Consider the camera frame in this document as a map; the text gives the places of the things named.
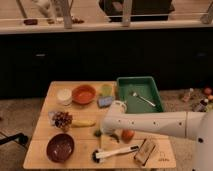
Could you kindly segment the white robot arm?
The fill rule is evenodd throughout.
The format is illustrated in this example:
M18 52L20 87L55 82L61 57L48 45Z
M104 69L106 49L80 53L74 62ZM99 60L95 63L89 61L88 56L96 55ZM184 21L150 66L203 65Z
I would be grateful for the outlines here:
M194 140L192 171L213 171L213 111L127 114L127 105L115 100L101 121L104 134L130 129Z

